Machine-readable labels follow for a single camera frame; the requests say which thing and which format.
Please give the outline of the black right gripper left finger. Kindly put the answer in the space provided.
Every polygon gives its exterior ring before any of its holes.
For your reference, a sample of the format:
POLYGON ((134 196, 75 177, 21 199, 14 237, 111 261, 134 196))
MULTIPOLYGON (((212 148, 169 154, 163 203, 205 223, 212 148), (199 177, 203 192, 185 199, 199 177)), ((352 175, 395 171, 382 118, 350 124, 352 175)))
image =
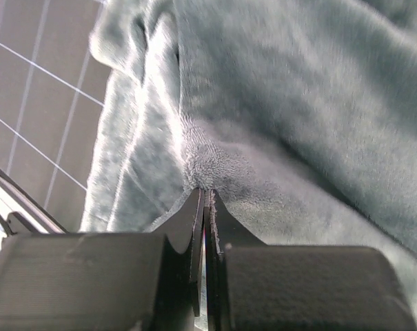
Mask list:
POLYGON ((0 330, 192 330, 202 192, 150 233, 17 234, 0 250, 0 330))

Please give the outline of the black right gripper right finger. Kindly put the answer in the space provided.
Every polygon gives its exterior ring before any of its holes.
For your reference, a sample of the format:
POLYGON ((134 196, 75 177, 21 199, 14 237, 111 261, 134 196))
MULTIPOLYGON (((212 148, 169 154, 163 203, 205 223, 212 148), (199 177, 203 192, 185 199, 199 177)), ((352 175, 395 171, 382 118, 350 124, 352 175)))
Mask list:
POLYGON ((210 330, 415 330, 394 269, 376 249, 267 245, 205 195, 210 330))

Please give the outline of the grey fleece zebra-lined pillowcase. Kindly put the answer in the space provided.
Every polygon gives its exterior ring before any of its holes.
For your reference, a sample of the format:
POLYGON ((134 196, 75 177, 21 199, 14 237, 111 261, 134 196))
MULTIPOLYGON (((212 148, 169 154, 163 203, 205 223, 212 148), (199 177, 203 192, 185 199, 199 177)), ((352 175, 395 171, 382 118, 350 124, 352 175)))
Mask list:
POLYGON ((272 244, 368 245, 417 323, 417 1, 109 1, 82 232, 195 188, 272 244))

